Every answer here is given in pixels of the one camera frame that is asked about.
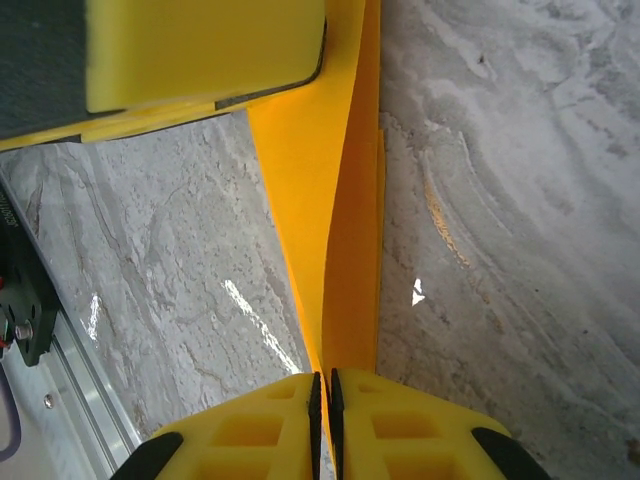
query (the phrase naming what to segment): black bracket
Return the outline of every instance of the black bracket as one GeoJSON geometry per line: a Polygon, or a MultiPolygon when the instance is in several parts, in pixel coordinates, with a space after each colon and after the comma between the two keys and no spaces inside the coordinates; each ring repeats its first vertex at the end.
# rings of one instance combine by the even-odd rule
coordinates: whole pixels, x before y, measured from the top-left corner
{"type": "Polygon", "coordinates": [[[37,365],[49,351],[60,301],[26,226],[0,184],[0,336],[15,339],[24,363],[37,365]]]}

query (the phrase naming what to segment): yellow plastic part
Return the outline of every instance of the yellow plastic part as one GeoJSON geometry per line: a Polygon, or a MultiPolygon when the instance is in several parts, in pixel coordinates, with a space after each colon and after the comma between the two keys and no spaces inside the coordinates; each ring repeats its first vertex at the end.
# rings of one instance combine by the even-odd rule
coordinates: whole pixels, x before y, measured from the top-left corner
{"type": "Polygon", "coordinates": [[[89,0],[90,112],[222,100],[310,80],[324,0],[89,0]]]}
{"type": "Polygon", "coordinates": [[[339,371],[345,480],[504,480],[471,430],[497,421],[369,372],[339,371]]]}
{"type": "Polygon", "coordinates": [[[157,480],[309,480],[313,374],[288,377],[163,427],[184,441],[157,480]]]}
{"type": "Polygon", "coordinates": [[[323,71],[249,120],[314,370],[373,370],[384,195],[379,0],[327,1],[323,71]]]}

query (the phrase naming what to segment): bolt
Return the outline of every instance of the bolt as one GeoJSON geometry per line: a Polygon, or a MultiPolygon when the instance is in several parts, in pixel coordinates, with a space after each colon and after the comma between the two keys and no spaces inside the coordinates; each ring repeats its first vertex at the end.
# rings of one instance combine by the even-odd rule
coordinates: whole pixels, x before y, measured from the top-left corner
{"type": "Polygon", "coordinates": [[[22,325],[16,325],[16,328],[13,329],[13,334],[18,340],[30,340],[33,337],[33,328],[31,328],[29,320],[22,325]]]}
{"type": "Polygon", "coordinates": [[[53,408],[53,395],[51,395],[50,393],[47,393],[44,396],[44,406],[47,407],[48,410],[51,410],[53,408]]]}

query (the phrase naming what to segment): yellow flexible sheet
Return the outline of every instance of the yellow flexible sheet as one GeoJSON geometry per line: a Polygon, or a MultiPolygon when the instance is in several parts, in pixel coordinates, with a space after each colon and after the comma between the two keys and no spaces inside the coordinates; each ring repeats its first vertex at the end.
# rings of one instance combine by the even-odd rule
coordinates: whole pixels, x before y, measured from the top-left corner
{"type": "Polygon", "coordinates": [[[249,120],[311,365],[373,371],[384,201],[380,0],[327,0],[326,13],[320,76],[250,105],[249,120]]]}

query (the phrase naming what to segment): marble surface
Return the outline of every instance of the marble surface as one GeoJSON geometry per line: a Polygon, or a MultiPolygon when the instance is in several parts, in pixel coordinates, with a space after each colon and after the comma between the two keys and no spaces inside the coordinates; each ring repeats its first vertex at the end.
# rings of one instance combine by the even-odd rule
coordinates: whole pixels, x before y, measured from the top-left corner
{"type": "MultiPolygon", "coordinates": [[[[383,16],[379,373],[638,478],[640,5],[383,16]]],[[[144,435],[309,368],[243,113],[0,167],[144,435]]]]}

